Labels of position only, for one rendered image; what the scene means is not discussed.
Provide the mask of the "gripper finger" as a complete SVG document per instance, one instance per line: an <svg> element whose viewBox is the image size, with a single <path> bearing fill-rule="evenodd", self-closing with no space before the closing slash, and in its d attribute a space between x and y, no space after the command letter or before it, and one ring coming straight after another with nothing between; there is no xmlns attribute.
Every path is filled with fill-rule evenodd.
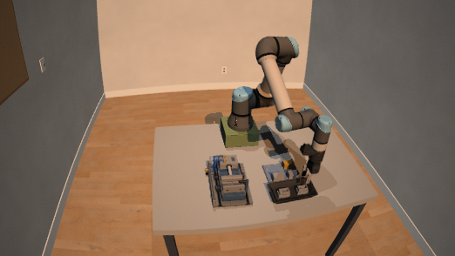
<svg viewBox="0 0 455 256"><path fill-rule="evenodd" d="M307 165L304 165L302 170L302 177L306 175L307 169L308 169Z"/></svg>
<svg viewBox="0 0 455 256"><path fill-rule="evenodd" d="M306 178L305 184L309 184L310 179L311 179L311 176L312 176L312 175L316 175L316 174L317 174L317 173L315 173L315 174L308 173L308 177Z"/></svg>

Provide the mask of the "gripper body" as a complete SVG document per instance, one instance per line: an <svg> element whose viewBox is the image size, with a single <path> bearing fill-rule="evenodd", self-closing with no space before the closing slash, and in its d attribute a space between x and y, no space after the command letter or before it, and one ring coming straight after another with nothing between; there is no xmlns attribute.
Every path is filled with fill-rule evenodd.
<svg viewBox="0 0 455 256"><path fill-rule="evenodd" d="M320 170L320 164L323 161L324 153L326 151L327 144L320 145L313 139L312 145L303 144L301 145L300 151L302 155L309 156L307 167L311 174L318 173Z"/></svg>

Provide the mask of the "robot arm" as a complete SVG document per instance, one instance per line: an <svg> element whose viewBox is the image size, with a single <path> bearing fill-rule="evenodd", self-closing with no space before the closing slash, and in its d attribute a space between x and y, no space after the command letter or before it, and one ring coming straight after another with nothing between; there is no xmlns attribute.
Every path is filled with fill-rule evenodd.
<svg viewBox="0 0 455 256"><path fill-rule="evenodd" d="M275 127L279 132L309 127L315 133L313 137L315 142L320 145L328 143L332 119L326 115L319 116L308 106L295 112L283 81L282 72L286 64L298 55L299 46L292 37L264 37L259 41L255 56L265 76L256 89L246 86L234 89L232 111L227 121L231 129L250 130L253 127L251 110L275 105L278 113Z"/></svg>

